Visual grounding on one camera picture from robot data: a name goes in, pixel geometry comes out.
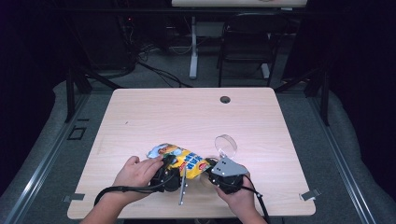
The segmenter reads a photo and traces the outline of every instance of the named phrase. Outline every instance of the snack bag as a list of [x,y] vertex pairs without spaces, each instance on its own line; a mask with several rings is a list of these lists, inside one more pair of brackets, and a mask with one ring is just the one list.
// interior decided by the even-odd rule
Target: snack bag
[[184,169],[187,169],[186,178],[194,179],[203,171],[210,167],[209,163],[197,154],[172,144],[164,143],[154,147],[149,153],[148,158],[156,158],[159,155],[175,155],[176,158],[170,168],[178,168],[180,176],[183,176]]

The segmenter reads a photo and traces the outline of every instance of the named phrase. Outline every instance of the table top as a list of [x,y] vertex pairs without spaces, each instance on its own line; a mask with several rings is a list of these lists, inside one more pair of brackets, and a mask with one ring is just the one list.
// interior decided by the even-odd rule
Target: table top
[[[230,102],[221,102],[222,96]],[[300,199],[309,189],[274,91],[194,88],[114,91],[76,189],[84,199],[72,201],[67,215],[84,218],[96,195],[112,185],[131,156],[143,160],[162,143],[184,147],[204,158],[218,156],[214,143],[222,134],[236,142],[233,160],[250,171],[270,216],[315,213],[313,201]],[[188,180],[182,205],[178,205],[178,197],[179,190],[153,193],[126,206],[119,218],[234,217],[199,176]]]
[[307,0],[172,0],[173,7],[305,7]]

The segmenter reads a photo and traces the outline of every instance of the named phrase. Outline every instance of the black cable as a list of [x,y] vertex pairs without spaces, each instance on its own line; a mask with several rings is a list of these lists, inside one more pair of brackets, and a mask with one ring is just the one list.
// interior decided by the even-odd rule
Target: black cable
[[95,198],[95,202],[93,203],[93,206],[96,206],[100,199],[105,195],[106,193],[109,192],[114,192],[114,191],[121,191],[121,192],[126,192],[126,191],[134,191],[134,192],[139,192],[139,193],[154,193],[158,191],[158,188],[161,188],[164,184],[169,182],[173,177],[175,177],[175,174],[171,175],[167,179],[165,179],[161,184],[155,185],[155,186],[147,186],[147,187],[128,187],[128,186],[112,186],[108,187],[105,189],[102,189],[98,195]]
[[192,88],[192,86],[190,86],[190,85],[188,85],[188,84],[186,84],[186,83],[181,82],[180,79],[178,79],[178,77],[176,77],[176,76],[174,76],[174,75],[172,75],[172,74],[170,74],[170,73],[168,73],[168,72],[165,72],[165,71],[163,71],[163,70],[161,70],[161,69],[158,69],[158,68],[151,67],[151,66],[149,66],[149,65],[147,65],[147,64],[145,64],[145,63],[141,63],[141,62],[137,62],[137,63],[140,64],[140,65],[142,65],[143,67],[147,68],[148,70],[155,72],[155,73],[156,73],[157,75],[159,75],[160,78],[162,78],[163,81],[166,82],[166,84],[168,84],[170,87],[172,87],[172,86],[164,79],[165,77],[168,78],[168,79],[170,79],[170,80],[172,80],[172,81],[175,81],[176,83],[178,83],[178,87],[179,87],[179,88],[181,88],[182,86],[185,86],[185,87],[188,87],[188,88]]
[[265,220],[268,224],[271,224],[271,220],[270,220],[270,218],[269,218],[269,216],[268,216],[267,209],[266,209],[266,207],[265,207],[264,201],[262,200],[262,194],[260,194],[258,191],[256,191],[256,189],[254,188],[254,185],[253,185],[253,182],[251,181],[251,179],[250,179],[247,175],[244,175],[244,176],[248,179],[248,181],[250,182],[250,184],[251,184],[251,186],[253,187],[253,189],[248,188],[248,187],[245,187],[245,186],[235,186],[235,185],[227,184],[227,183],[224,183],[224,182],[221,182],[221,185],[227,186],[227,187],[234,187],[234,188],[236,188],[236,189],[245,189],[245,190],[251,191],[251,192],[253,192],[254,194],[256,194],[257,200],[259,200],[260,206],[262,207],[262,211],[263,211],[263,213],[264,213],[264,220]]
[[257,200],[259,200],[259,203],[260,203],[260,205],[262,206],[262,211],[264,212],[264,219],[265,219],[265,221],[266,221],[268,224],[271,224],[271,220],[270,220],[270,218],[269,218],[269,216],[268,216],[267,208],[265,207],[264,201],[262,200],[262,194],[260,194],[259,192],[256,191],[256,189],[254,188],[254,185],[253,185],[253,182],[251,181],[251,179],[250,179],[247,175],[244,175],[244,176],[248,179],[248,181],[250,182],[250,184],[251,184],[251,186],[253,187],[253,189],[248,189],[248,188],[242,186],[243,189],[246,188],[247,190],[250,190],[250,191],[252,191],[252,192],[254,192],[254,193],[256,194]]

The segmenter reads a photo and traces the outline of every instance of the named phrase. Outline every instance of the clear plastic cup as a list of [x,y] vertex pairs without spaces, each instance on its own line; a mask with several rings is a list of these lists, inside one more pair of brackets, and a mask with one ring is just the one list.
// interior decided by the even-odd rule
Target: clear plastic cup
[[215,147],[221,158],[227,157],[232,159],[237,150],[237,145],[231,136],[222,134],[215,139]]

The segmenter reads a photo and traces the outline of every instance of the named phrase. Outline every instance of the wrist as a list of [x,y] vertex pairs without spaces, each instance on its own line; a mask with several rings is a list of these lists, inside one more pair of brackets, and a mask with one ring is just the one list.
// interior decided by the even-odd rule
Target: wrist
[[115,209],[122,210],[128,203],[123,192],[108,192],[103,195],[100,202],[111,205]]
[[244,224],[265,223],[262,215],[256,210],[256,208],[240,212],[236,215],[238,216],[239,220]]

